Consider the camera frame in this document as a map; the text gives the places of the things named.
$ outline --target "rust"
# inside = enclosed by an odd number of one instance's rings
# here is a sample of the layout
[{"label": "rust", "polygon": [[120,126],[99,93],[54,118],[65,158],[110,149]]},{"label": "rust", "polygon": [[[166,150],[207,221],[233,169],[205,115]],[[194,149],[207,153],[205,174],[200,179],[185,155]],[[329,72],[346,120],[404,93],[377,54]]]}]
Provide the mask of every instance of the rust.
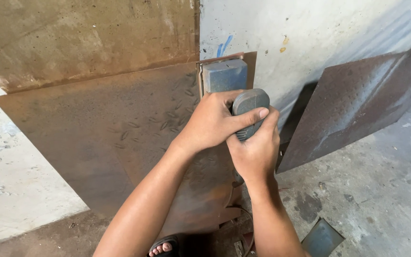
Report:
[{"label": "rust", "polygon": [[411,106],[411,49],[328,67],[277,172],[313,161],[396,122]]},{"label": "rust", "polygon": [[[195,74],[195,63],[168,66],[4,95],[0,107],[95,213],[111,217],[190,118]],[[208,231],[240,214],[222,206],[233,181],[226,144],[193,163],[162,235]]]}]

